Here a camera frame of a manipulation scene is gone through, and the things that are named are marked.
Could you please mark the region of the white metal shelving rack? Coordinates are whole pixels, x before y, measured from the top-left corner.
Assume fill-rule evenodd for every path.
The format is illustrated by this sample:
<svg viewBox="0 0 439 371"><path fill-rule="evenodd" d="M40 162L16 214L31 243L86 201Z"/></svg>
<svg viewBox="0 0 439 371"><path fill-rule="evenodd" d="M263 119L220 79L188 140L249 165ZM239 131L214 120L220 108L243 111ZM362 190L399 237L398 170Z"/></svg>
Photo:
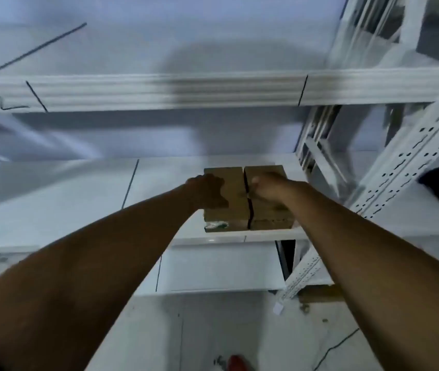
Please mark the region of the white metal shelving rack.
<svg viewBox="0 0 439 371"><path fill-rule="evenodd" d="M0 0L0 272L205 168L344 204L438 98L439 0Z"/></svg>

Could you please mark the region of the person's right forearm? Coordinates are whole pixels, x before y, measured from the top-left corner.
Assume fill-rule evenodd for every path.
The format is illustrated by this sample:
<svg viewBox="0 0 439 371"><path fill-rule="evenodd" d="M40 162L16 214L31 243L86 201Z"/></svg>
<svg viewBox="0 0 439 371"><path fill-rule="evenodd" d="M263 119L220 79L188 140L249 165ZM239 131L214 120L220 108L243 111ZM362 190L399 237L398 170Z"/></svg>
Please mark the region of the person's right forearm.
<svg viewBox="0 0 439 371"><path fill-rule="evenodd" d="M288 181L280 199L302 225L386 371L439 371L439 261Z"/></svg>

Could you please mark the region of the white perforated shelf upright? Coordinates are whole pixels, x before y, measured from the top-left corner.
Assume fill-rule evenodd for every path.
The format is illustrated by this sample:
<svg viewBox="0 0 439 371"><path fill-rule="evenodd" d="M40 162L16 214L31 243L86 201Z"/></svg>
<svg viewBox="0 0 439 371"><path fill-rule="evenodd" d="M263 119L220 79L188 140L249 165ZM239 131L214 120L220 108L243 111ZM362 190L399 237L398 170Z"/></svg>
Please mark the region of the white perforated shelf upright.
<svg viewBox="0 0 439 371"><path fill-rule="evenodd" d="M437 159L439 98L396 134L343 205L400 236L439 235L439 199L419 184Z"/></svg>

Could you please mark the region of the person's left hand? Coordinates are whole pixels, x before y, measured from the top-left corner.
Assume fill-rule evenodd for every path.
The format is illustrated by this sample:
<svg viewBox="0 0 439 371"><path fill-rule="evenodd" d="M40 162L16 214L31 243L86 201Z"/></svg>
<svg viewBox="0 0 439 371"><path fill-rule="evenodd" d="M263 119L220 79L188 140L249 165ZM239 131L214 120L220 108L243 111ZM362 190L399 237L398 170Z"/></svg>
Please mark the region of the person's left hand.
<svg viewBox="0 0 439 371"><path fill-rule="evenodd" d="M228 200L221 194L224 179L213 174L198 175L184 183L189 206L194 210L228 208Z"/></svg>

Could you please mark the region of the person's left forearm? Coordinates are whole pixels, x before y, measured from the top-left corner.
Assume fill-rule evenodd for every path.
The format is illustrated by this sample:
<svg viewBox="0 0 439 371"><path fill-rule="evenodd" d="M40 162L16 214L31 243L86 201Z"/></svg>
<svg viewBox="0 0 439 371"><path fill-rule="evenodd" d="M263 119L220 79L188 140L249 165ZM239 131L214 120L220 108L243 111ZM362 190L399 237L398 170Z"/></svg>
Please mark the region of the person's left forearm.
<svg viewBox="0 0 439 371"><path fill-rule="evenodd" d="M179 228L192 180L32 253L0 274L0 371L84 371Z"/></svg>

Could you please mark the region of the red object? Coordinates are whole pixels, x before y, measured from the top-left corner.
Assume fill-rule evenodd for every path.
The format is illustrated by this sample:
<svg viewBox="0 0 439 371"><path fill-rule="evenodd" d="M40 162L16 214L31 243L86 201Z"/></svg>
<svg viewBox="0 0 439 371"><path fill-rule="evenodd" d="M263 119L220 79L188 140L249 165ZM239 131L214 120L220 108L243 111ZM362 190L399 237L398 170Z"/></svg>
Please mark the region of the red object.
<svg viewBox="0 0 439 371"><path fill-rule="evenodd" d="M227 359L218 356L213 361L212 371L255 371L242 355L231 355Z"/></svg>

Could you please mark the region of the person's right hand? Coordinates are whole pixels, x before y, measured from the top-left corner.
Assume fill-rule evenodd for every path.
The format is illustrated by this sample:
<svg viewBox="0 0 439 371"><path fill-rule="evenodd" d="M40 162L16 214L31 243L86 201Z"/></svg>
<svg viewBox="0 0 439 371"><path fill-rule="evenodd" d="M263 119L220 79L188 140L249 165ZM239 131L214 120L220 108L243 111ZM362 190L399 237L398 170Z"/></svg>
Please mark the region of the person's right hand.
<svg viewBox="0 0 439 371"><path fill-rule="evenodd" d="M249 195L291 210L291 201L306 185L306 182L290 180L278 173L262 173L252 178Z"/></svg>

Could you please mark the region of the brown cardboard box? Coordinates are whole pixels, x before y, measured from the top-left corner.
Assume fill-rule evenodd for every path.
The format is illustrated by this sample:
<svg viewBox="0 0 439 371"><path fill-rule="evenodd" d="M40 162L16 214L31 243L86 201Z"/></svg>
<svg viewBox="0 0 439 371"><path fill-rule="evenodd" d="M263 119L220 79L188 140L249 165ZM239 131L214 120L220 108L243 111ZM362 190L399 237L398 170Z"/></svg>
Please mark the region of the brown cardboard box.
<svg viewBox="0 0 439 371"><path fill-rule="evenodd" d="M205 174L223 179L221 195L228 207L204 210L207 233L246 231L251 217L242 167L205 168Z"/></svg>
<svg viewBox="0 0 439 371"><path fill-rule="evenodd" d="M286 178L282 165L246 166L244 168L244 179L251 210L249 228L250 230L289 230L295 222L291 212L281 204L268 202L253 194L252 179L264 173L276 173Z"/></svg>

